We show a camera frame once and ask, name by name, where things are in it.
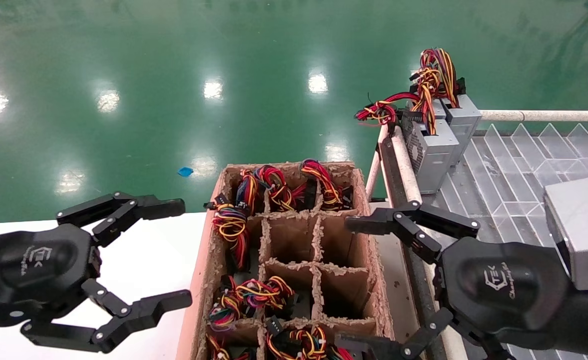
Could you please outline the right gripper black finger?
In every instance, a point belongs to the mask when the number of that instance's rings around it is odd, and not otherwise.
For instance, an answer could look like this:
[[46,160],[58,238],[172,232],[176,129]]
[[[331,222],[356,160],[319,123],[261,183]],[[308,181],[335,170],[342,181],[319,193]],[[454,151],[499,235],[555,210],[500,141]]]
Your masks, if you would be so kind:
[[[458,312],[442,308],[406,342],[350,333],[338,333],[335,335],[334,342],[338,347],[344,347],[356,353],[368,353],[374,360],[417,360],[447,326],[455,325],[459,320]],[[503,312],[493,310],[489,316],[476,316],[470,324],[473,331],[479,331],[483,335],[478,342],[486,352],[486,359],[503,360],[504,348],[496,337],[496,334],[504,328]]]

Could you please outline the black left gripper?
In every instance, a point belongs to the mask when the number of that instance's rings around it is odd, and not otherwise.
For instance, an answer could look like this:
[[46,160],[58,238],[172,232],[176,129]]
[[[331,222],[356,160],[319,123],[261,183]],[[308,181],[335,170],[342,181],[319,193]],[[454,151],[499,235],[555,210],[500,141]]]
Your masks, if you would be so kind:
[[[129,335],[158,326],[167,313],[192,305],[191,292],[166,292],[127,305],[99,284],[100,252],[139,220],[178,217],[180,198],[105,194],[61,210],[56,228],[0,234],[0,328],[23,321],[20,332],[43,347],[108,354]],[[81,227],[98,222],[93,236]],[[98,329],[52,323],[87,297],[109,313]]]

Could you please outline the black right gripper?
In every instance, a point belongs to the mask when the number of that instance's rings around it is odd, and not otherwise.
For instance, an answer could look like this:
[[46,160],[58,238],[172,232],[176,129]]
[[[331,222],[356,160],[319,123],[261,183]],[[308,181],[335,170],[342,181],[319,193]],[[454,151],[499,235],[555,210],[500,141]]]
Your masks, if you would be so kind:
[[[588,291],[574,286],[554,248],[481,242],[477,221],[418,202],[349,216],[345,228],[393,234],[425,263],[437,263],[444,305],[472,340],[588,355]],[[442,251],[424,228],[458,241]]]

